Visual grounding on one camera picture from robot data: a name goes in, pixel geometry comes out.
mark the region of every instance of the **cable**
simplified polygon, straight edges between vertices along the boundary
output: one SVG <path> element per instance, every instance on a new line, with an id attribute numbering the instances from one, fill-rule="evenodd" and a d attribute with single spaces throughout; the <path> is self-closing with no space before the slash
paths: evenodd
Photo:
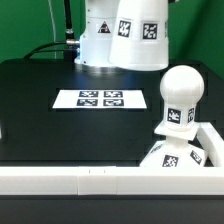
<path id="1" fill-rule="evenodd" d="M 63 50 L 43 50 L 43 51 L 32 51 L 31 53 L 27 54 L 25 59 L 29 59 L 34 54 L 39 53 L 49 53 L 49 52 L 74 52 L 76 49 L 63 49 Z"/>
<path id="2" fill-rule="evenodd" d="M 52 28 L 53 28 L 53 38 L 54 38 L 54 42 L 56 42 L 56 39 L 57 39 L 57 36 L 56 36 L 56 25 L 55 25 L 54 12 L 53 12 L 53 7 L 52 7 L 51 0 L 48 0 L 48 4 L 49 4 L 49 9 L 50 9 L 50 14 L 51 14 L 51 23 L 52 23 Z"/>
<path id="3" fill-rule="evenodd" d="M 42 50 L 44 48 L 52 47 L 52 46 L 56 46 L 56 45 L 65 45 L 65 44 L 66 44 L 66 42 L 53 42 L 53 43 L 49 43 L 49 44 L 44 44 L 44 45 L 41 45 L 41 46 L 35 48 L 30 53 L 25 55 L 23 58 L 24 59 L 29 59 L 33 55 L 33 52 L 37 52 L 37 51 Z"/>

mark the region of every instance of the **black tabletop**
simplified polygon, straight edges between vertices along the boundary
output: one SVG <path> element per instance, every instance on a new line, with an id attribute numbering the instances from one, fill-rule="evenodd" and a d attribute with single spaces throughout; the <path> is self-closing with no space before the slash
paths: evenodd
<path id="1" fill-rule="evenodd" d="M 201 63 L 188 65 L 205 81 L 196 120 L 212 122 L 223 135 L 224 81 Z M 6 61 L 0 65 L 0 164 L 138 165 L 163 138 L 153 132 L 163 118 L 159 85 L 166 70 L 97 75 L 60 60 Z M 61 89 L 141 90 L 147 109 L 52 109 Z"/>
<path id="2" fill-rule="evenodd" d="M 200 62 L 205 82 L 196 121 L 224 136 L 224 81 Z M 158 72 L 80 72 L 60 60 L 9 60 L 0 65 L 1 166 L 138 166 L 164 137 Z M 66 109 L 52 106 L 59 90 L 141 90 L 147 109 Z M 219 196 L 1 196 L 0 223 L 222 223 Z"/>

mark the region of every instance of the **green wall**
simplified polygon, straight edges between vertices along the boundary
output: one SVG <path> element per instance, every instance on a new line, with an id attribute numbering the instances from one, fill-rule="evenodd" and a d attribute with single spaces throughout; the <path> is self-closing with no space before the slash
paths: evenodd
<path id="1" fill-rule="evenodd" d="M 64 40 L 62 0 L 52 0 L 57 40 Z M 85 28 L 84 0 L 71 0 L 76 37 Z M 171 59 L 199 60 L 224 78 L 224 1 L 180 0 L 169 5 Z M 0 0 L 0 62 L 22 58 L 53 41 L 47 0 Z M 53 58 L 53 54 L 38 57 Z"/>

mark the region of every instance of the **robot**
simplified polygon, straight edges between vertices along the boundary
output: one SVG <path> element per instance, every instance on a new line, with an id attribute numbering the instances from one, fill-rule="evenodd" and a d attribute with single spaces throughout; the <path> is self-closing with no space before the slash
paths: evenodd
<path id="1" fill-rule="evenodd" d="M 178 0 L 85 0 L 86 29 L 77 69 L 113 73 L 168 66 L 168 3 Z"/>
<path id="2" fill-rule="evenodd" d="M 194 118 L 196 104 L 204 92 L 201 75 L 192 67 L 176 66 L 163 76 L 160 91 L 164 99 L 164 117 L 155 133 L 165 135 L 166 140 L 156 142 L 140 166 L 204 166 L 207 151 L 188 143 L 199 130 Z"/>

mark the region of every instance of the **white chess piece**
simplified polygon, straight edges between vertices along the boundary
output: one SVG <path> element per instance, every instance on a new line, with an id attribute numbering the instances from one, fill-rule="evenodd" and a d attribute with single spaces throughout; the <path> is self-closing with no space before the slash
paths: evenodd
<path id="1" fill-rule="evenodd" d="M 196 104 L 204 92 L 201 75 L 192 67 L 176 66 L 162 78 L 160 91 L 164 99 L 164 118 L 155 133 L 165 135 L 166 140 L 156 142 L 140 166 L 204 166 L 207 153 L 188 144 L 199 128 L 194 118 Z"/>

